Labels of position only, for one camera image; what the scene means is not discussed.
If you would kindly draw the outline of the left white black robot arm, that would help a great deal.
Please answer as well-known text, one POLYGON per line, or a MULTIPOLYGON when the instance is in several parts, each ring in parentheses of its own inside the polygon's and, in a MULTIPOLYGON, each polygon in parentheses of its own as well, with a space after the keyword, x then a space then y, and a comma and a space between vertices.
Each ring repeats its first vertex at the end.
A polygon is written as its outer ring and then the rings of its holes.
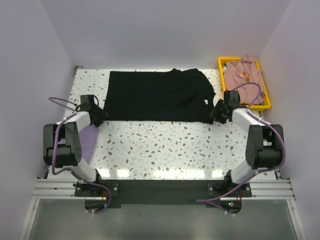
POLYGON ((51 167, 51 174, 64 172, 72 174, 92 196, 99 196, 104 190, 101 176, 91 166, 91 159, 99 135, 99 127, 108 114, 100 108, 98 97, 93 94, 81 95, 80 104, 74 108, 61 102, 70 101, 50 97, 49 100, 64 106, 71 115, 63 120, 43 127, 43 161, 51 167))

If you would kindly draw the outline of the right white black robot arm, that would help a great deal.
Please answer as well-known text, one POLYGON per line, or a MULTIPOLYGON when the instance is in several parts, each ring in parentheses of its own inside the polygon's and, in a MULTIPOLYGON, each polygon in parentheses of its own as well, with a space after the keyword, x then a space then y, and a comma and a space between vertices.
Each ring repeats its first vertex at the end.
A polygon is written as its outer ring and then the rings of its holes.
POLYGON ((224 99, 218 100, 209 116, 221 124, 237 124, 247 133, 245 160, 229 170, 221 184, 227 196, 235 196, 241 190, 240 185, 257 174, 276 170, 284 164, 286 149, 283 127, 266 122, 251 110, 240 106, 237 91, 225 91, 224 99))

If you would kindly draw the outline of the black t shirt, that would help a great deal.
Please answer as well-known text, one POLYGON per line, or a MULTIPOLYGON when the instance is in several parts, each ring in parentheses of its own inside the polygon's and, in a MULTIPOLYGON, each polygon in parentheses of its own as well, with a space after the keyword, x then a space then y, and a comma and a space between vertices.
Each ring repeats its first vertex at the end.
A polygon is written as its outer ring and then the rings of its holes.
POLYGON ((111 71, 104 111, 112 121, 212 124, 216 93, 198 69, 111 71))

